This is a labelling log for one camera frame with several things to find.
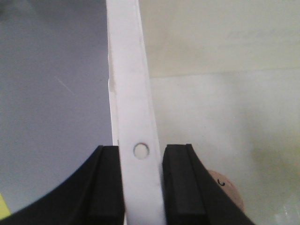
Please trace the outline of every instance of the hole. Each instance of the hole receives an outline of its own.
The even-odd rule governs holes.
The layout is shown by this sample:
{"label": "hole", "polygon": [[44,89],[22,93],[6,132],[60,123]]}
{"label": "hole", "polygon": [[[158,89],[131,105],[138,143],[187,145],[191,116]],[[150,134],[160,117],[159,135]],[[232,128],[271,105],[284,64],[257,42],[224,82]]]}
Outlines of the hole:
{"label": "hole", "polygon": [[133,153],[138,159],[145,159],[149,155],[149,148],[146,144],[139,143],[135,146]]}

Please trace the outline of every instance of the clamp jaw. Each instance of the clamp jaw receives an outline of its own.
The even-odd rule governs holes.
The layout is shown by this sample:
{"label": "clamp jaw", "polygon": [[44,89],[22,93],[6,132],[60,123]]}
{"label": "clamp jaw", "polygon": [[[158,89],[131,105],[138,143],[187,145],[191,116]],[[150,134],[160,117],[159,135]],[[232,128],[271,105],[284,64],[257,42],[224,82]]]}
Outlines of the clamp jaw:
{"label": "clamp jaw", "polygon": [[[166,147],[163,174],[168,225],[255,225],[214,181],[191,144]],[[99,146],[61,185],[0,225],[122,225],[124,213],[119,149]]]}

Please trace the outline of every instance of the gray surface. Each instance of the gray surface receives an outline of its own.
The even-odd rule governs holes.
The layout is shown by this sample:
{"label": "gray surface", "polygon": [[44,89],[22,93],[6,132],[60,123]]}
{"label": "gray surface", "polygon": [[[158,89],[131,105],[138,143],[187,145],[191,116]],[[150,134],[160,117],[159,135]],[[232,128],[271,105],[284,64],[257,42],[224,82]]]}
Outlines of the gray surface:
{"label": "gray surface", "polygon": [[0,192],[12,212],[110,145],[105,1],[0,1]]}

